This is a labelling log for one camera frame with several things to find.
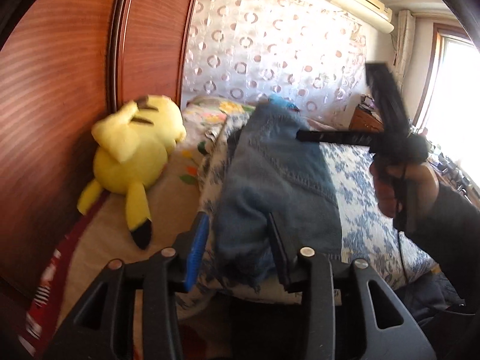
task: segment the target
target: denim seam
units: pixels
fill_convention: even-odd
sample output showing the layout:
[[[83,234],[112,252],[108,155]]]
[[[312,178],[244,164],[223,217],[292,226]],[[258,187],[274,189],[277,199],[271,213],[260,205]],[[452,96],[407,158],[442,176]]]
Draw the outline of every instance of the denim seam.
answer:
[[[285,119],[290,119],[290,117],[287,117],[285,115],[275,115],[269,117],[265,125],[262,126],[259,132],[259,136],[262,136],[263,133],[270,130],[274,122],[282,121]],[[273,158],[267,153],[267,150],[265,150],[265,148],[260,142],[260,137],[250,138],[249,144],[256,150],[258,150],[263,155],[263,157],[267,159],[268,162],[270,162],[270,165],[280,174],[282,178],[299,187],[305,188],[308,191],[321,195],[322,197],[329,200],[329,202],[332,203],[335,207],[338,207],[337,197],[334,193],[325,190],[325,188],[316,181],[313,181],[309,178],[301,177],[298,174],[290,171],[287,167],[282,166],[277,159]]]

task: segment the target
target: hand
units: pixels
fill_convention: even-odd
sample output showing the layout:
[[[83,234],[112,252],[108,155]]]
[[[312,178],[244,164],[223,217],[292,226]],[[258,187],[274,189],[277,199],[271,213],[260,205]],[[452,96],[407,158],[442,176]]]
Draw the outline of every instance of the hand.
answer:
[[[387,166],[388,175],[397,179],[402,178],[404,165]],[[380,178],[375,162],[370,165],[370,173],[373,176],[373,186],[378,200],[378,208],[389,218],[394,218],[397,214],[397,200],[392,183],[385,178]],[[433,207],[438,196],[438,179],[434,170],[426,162],[420,165],[409,164],[406,166],[405,179],[411,180],[417,184],[418,193],[418,217],[426,216]]]

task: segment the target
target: window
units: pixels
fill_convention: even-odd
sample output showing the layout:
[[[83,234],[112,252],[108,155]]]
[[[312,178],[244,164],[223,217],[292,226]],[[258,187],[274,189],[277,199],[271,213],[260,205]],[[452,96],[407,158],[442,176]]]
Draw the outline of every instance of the window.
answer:
[[[480,185],[480,53],[460,28],[434,25],[429,76],[414,124]]]

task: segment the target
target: blue denim fabric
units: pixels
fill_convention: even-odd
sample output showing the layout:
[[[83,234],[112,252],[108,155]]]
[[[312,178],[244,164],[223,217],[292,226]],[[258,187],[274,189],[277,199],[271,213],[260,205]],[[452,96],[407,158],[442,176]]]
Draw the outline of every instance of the blue denim fabric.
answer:
[[[275,271],[269,212],[280,215],[301,245],[340,256],[335,189],[319,145],[295,139],[299,128],[308,127],[266,103],[241,130],[212,223],[218,268],[229,279],[255,287]]]

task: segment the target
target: black sleeve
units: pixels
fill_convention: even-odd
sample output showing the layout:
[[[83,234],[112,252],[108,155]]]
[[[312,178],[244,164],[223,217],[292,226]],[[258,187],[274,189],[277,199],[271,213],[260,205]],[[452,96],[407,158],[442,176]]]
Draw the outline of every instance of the black sleeve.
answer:
[[[404,226],[394,225],[399,230]],[[480,211],[462,195],[440,185],[429,215],[411,234],[414,243],[440,264],[469,308],[480,306]]]

